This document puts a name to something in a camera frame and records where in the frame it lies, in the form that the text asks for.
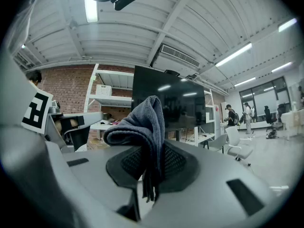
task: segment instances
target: black monitor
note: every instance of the black monitor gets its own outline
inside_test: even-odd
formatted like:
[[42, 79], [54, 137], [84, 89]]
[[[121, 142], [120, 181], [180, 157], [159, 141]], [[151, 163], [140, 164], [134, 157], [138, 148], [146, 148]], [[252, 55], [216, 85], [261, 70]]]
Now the black monitor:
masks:
[[166, 132], [206, 123], [204, 87], [157, 70], [136, 66], [132, 110], [147, 97], [161, 100]]

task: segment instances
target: glass wall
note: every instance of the glass wall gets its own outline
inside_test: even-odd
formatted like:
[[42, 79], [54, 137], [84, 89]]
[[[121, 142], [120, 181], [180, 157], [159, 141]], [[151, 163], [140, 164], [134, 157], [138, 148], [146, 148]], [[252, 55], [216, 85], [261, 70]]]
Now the glass wall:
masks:
[[265, 106], [268, 106], [272, 119], [277, 117], [276, 114], [279, 107], [283, 112], [289, 112], [291, 106], [288, 90], [283, 77], [241, 91], [240, 97], [243, 110], [245, 110], [245, 102], [248, 102], [251, 107], [255, 108], [255, 118], [253, 121], [256, 122], [265, 121]]

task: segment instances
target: white table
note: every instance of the white table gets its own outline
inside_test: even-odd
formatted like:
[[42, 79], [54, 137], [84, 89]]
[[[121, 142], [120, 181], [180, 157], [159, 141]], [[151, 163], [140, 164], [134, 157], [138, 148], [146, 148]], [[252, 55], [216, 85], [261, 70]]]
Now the white table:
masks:
[[215, 133], [202, 133], [202, 134], [198, 135], [197, 142], [195, 142], [195, 139], [194, 140], [193, 139], [185, 140], [183, 138], [180, 138], [180, 142], [187, 143], [187, 144], [194, 145], [194, 146], [198, 147], [199, 143], [204, 142], [204, 141], [206, 141], [210, 138], [213, 138], [214, 136], [215, 136]]
[[290, 136], [303, 133], [304, 129], [304, 109], [296, 112], [284, 113], [281, 116], [283, 129], [287, 132], [287, 140]]

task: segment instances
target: red brick wall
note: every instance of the red brick wall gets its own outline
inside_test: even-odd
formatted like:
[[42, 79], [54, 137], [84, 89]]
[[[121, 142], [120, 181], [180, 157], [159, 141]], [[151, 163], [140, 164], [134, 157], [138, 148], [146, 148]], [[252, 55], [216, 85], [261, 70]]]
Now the red brick wall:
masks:
[[[94, 65], [80, 66], [61, 66], [42, 70], [42, 81], [38, 87], [53, 95], [53, 100], [60, 103], [60, 110], [64, 114], [83, 113], [85, 106], [85, 98], [90, 78], [94, 69]], [[99, 69], [122, 71], [133, 73], [133, 68], [123, 66], [100, 65]], [[96, 91], [96, 85], [101, 84], [97, 77], [92, 87], [92, 94]], [[114, 96], [132, 97], [131, 90], [112, 89]], [[89, 111], [98, 111], [98, 102], [94, 102]], [[115, 120], [122, 120], [126, 117], [131, 109], [122, 107], [102, 107], [104, 113], [111, 113]], [[96, 130], [90, 131], [89, 139], [97, 136]]]

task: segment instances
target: white basket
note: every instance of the white basket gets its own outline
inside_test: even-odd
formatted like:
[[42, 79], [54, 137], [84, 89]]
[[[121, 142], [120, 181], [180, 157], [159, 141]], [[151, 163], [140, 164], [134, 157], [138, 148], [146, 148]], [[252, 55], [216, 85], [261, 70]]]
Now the white basket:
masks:
[[112, 95], [112, 87], [108, 85], [96, 85], [96, 95]]

